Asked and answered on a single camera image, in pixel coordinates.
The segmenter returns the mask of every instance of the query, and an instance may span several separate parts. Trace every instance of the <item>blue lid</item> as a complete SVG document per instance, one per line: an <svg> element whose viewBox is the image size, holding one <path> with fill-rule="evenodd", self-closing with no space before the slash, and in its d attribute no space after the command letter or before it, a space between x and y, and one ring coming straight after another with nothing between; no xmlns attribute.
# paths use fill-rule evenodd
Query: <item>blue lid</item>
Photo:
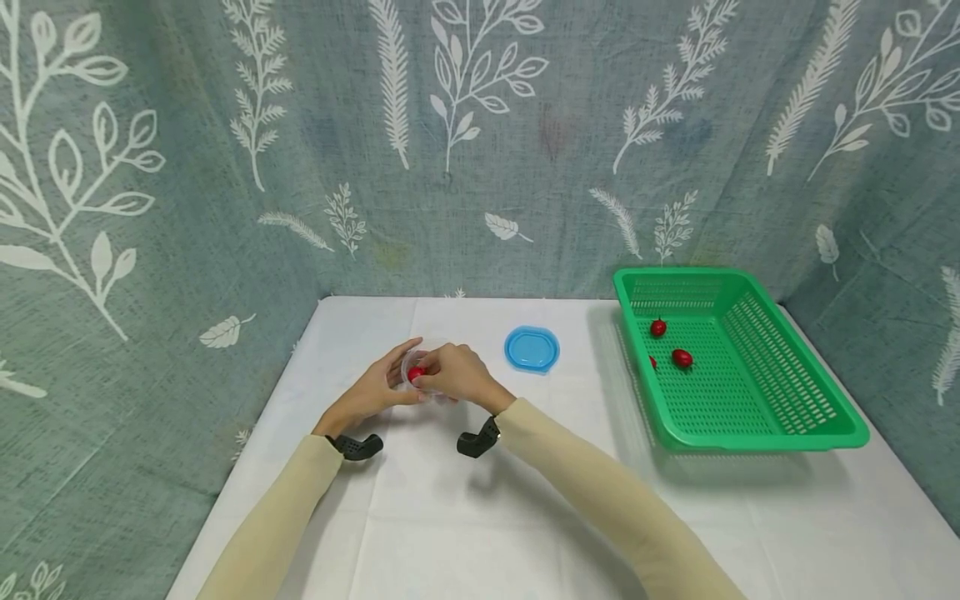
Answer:
<svg viewBox="0 0 960 600"><path fill-rule="evenodd" d="M560 357L560 342L549 329L522 325L507 336L503 351L521 371L546 373Z"/></svg>

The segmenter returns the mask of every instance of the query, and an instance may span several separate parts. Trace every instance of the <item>beige sleeve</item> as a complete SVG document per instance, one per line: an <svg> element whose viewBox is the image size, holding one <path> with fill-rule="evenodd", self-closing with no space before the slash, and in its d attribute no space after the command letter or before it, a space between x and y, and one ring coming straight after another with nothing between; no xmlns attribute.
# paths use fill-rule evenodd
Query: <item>beige sleeve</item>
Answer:
<svg viewBox="0 0 960 600"><path fill-rule="evenodd" d="M300 537L344 457L326 438L306 436L213 566L198 600L272 600Z"/></svg>
<svg viewBox="0 0 960 600"><path fill-rule="evenodd" d="M496 424L501 442L620 551L650 600L744 600L690 528L613 458L524 399Z"/></svg>

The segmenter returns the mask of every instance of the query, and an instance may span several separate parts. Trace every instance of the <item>plastic container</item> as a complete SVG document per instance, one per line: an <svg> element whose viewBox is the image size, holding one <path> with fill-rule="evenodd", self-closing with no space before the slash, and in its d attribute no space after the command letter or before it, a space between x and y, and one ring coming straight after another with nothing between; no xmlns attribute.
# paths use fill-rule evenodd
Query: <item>plastic container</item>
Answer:
<svg viewBox="0 0 960 600"><path fill-rule="evenodd" d="M407 353L403 355L403 359L400 361L400 377L403 378L404 386L409 390L419 390L417 386L413 384L412 381L407 377L408 371L413 369L423 356L426 356L427 352L430 350L435 350L440 346L446 344L447 341L441 338L435 338L430 340L423 340L418 345L414 346L407 350ZM430 399L443 402L449 400L446 394L441 394L440 392L432 392L430 390L420 390L424 396L427 396Z"/></svg>
<svg viewBox="0 0 960 600"><path fill-rule="evenodd" d="M751 275L621 269L613 284L647 414L668 450L830 450L870 439L856 409ZM655 319L667 323L659 338L650 333ZM693 355L691 368L673 364L674 348Z"/></svg>

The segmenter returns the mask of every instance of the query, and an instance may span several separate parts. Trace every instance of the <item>white table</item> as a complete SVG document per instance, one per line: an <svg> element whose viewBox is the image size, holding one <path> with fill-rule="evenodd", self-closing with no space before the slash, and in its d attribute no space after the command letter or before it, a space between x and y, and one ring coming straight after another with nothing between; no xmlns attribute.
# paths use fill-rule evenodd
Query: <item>white table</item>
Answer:
<svg viewBox="0 0 960 600"><path fill-rule="evenodd" d="M470 344L515 394L635 471L749 598L960 597L960 540L872 426L866 447L838 452L691 458L657 447L618 315L608 300L321 301L168 599L195 597L324 408L414 335ZM503 341L520 324L560 340L548 375L506 363ZM535 471L500 447L475 461L456 452L457 436L485 419L464 402L431 402L370 422L384 451L344 464L278 597L642 598L631 571Z"/></svg>

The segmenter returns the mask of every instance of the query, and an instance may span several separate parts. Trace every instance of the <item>left hand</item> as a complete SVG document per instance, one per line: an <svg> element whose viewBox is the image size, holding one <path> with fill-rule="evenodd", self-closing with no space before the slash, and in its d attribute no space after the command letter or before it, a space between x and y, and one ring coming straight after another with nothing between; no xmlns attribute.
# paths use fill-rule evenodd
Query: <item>left hand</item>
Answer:
<svg viewBox="0 0 960 600"><path fill-rule="evenodd" d="M393 390L403 381L400 375L400 361L407 350L419 344L423 338L407 340L387 352L376 361L357 382L334 402L313 428L315 436L337 438L345 429L350 429L398 404L418 404L420 392Z"/></svg>

